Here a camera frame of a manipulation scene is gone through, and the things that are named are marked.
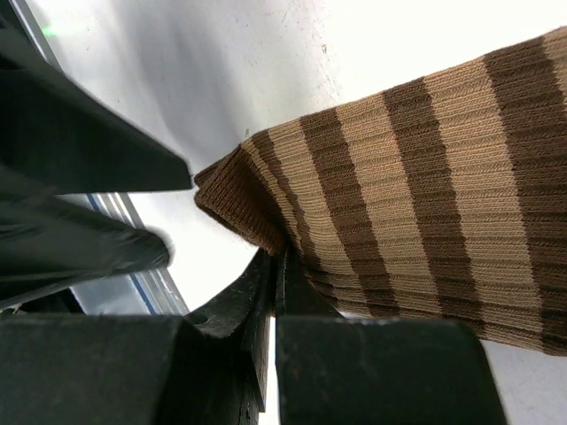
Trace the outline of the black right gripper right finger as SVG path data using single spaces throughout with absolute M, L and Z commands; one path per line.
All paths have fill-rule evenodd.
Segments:
M 485 351 L 457 321 L 347 319 L 288 250 L 276 278 L 283 424 L 503 424 Z

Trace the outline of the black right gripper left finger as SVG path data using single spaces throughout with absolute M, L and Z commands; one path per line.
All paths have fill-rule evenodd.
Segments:
M 1 320 L 4 424 L 254 424 L 266 404 L 270 258 L 185 315 Z

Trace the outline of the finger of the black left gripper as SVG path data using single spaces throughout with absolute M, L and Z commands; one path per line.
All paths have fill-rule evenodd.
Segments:
M 169 265 L 163 239 L 1 170 L 1 307 L 76 283 Z
M 189 189 L 186 162 L 21 43 L 1 46 L 1 163 L 61 193 Z

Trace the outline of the brown tan striped sock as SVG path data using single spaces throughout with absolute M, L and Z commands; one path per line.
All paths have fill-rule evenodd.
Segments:
M 197 206 L 347 313 L 566 353 L 566 30 L 247 138 Z

